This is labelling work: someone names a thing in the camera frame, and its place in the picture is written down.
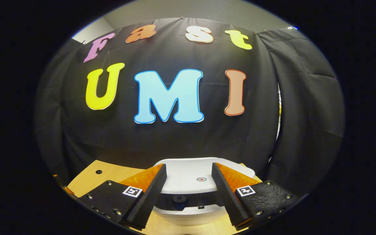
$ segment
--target wooden table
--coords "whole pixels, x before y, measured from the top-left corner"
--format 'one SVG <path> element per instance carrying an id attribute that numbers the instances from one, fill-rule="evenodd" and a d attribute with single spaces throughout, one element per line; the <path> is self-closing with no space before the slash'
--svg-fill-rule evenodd
<path id="1" fill-rule="evenodd" d="M 98 170 L 101 170 L 102 173 L 96 174 L 95 172 Z M 72 190 L 77 197 L 81 197 L 106 180 L 120 182 L 143 170 L 145 169 L 130 168 L 95 160 L 70 182 L 68 188 Z M 255 179 L 262 182 L 257 176 L 255 176 Z M 236 231 L 236 229 L 231 226 L 227 213 L 212 223 L 198 226 L 178 226 L 169 223 L 153 211 L 149 217 L 146 228 L 138 232 L 142 232 L 146 235 L 232 235 L 240 231 Z"/>

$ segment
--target cutout letter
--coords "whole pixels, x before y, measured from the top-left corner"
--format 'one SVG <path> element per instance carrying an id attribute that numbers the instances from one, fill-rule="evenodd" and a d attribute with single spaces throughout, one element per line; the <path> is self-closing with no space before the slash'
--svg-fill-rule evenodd
<path id="1" fill-rule="evenodd" d="M 139 124 L 155 122 L 156 116 L 150 111 L 152 101 L 161 120 L 166 122 L 178 101 L 178 111 L 173 116 L 176 122 L 201 122 L 204 114 L 200 112 L 198 84 L 202 77 L 203 72 L 199 70 L 181 70 L 167 89 L 156 71 L 136 74 L 134 80 L 139 82 L 139 113 L 134 121 Z"/>
<path id="2" fill-rule="evenodd" d="M 246 35 L 243 35 L 240 31 L 226 30 L 224 32 L 230 34 L 231 42 L 233 42 L 233 44 L 235 44 L 236 46 L 246 49 L 246 50 L 252 49 L 252 45 L 246 44 L 244 42 L 244 39 L 249 39 L 249 38 Z"/>
<path id="3" fill-rule="evenodd" d="M 188 33 L 185 34 L 185 37 L 187 37 L 187 39 L 190 41 L 204 43 L 210 43 L 214 41 L 213 36 L 209 34 L 212 31 L 208 28 L 200 26 L 189 26 L 187 27 L 187 32 Z"/>
<path id="4" fill-rule="evenodd" d="M 107 89 L 105 95 L 101 98 L 97 97 L 97 84 L 103 70 L 94 70 L 88 74 L 85 100 L 86 105 L 88 105 L 90 109 L 102 110 L 110 106 L 110 104 L 114 101 L 117 90 L 118 74 L 122 68 L 124 68 L 123 63 L 112 64 L 107 68 L 107 72 L 109 72 Z"/>
<path id="5" fill-rule="evenodd" d="M 130 37 L 126 39 L 126 43 L 131 43 L 139 39 L 146 39 L 153 36 L 156 33 L 155 28 L 156 25 L 145 25 L 133 30 Z"/>
<path id="6" fill-rule="evenodd" d="M 88 56 L 84 59 L 84 63 L 96 58 L 97 50 L 102 50 L 107 43 L 107 39 L 111 39 L 115 36 L 115 33 L 110 33 L 107 36 L 101 37 L 92 43 L 92 47 L 89 50 Z"/>
<path id="7" fill-rule="evenodd" d="M 226 76 L 230 82 L 230 92 L 224 113 L 228 116 L 240 115 L 244 112 L 243 81 L 246 79 L 246 74 L 238 70 L 226 70 Z"/>

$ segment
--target orange gripper pad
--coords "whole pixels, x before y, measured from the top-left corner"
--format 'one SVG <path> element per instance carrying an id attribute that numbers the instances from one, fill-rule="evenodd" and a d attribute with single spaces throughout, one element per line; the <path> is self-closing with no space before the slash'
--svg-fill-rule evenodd
<path id="1" fill-rule="evenodd" d="M 228 186 L 233 191 L 233 193 L 236 191 L 237 188 L 259 183 L 259 181 L 252 179 L 251 177 L 248 177 L 238 171 L 235 171 L 230 167 L 221 165 L 217 162 L 215 164 L 222 172 L 224 178 L 226 179 L 226 182 L 228 183 Z"/>
<path id="2" fill-rule="evenodd" d="M 150 183 L 152 183 L 152 180 L 154 179 L 158 171 L 161 169 L 162 165 L 163 163 L 154 165 L 142 172 L 137 173 L 136 175 L 128 177 L 127 179 L 119 183 L 143 189 L 143 192 L 146 192 Z"/>

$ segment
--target black fabric backdrop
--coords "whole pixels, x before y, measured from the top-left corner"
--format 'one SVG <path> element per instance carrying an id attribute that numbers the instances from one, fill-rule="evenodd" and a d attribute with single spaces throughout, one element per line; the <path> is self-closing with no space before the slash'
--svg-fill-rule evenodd
<path id="1" fill-rule="evenodd" d="M 155 24 L 150 38 L 125 43 L 130 32 Z M 190 25 L 212 31 L 212 43 L 185 37 Z M 225 30 L 247 35 L 251 50 L 235 46 Z M 220 157 L 243 162 L 263 180 L 275 180 L 298 195 L 312 190 L 336 158 L 344 131 L 344 104 L 337 77 L 324 55 L 295 29 L 254 34 L 216 21 L 168 18 L 130 25 L 83 63 L 92 46 L 70 42 L 48 65 L 35 103 L 35 134 L 53 174 L 66 183 L 95 159 L 148 168 L 166 158 Z M 105 93 L 111 64 L 124 63 L 116 98 L 105 110 L 85 103 L 87 75 L 103 69 L 97 95 Z M 167 87 L 183 69 L 203 72 L 199 83 L 204 121 L 137 124 L 136 73 L 153 70 Z M 224 72 L 240 70 L 245 112 L 226 116 L 229 83 Z M 278 128 L 278 87 L 281 90 L 281 132 Z"/>

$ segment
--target gray wall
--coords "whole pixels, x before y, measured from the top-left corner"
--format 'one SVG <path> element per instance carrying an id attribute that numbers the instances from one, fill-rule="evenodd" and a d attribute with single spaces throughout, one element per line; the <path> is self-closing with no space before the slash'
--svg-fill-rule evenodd
<path id="1" fill-rule="evenodd" d="M 136 0 L 107 13 L 93 23 L 98 24 L 96 27 L 88 25 L 73 39 L 79 42 L 86 40 L 87 43 L 96 38 L 94 34 L 100 36 L 112 31 L 111 28 L 115 30 L 142 21 L 181 16 L 220 21 L 255 32 L 291 26 L 276 15 L 243 0 Z"/>

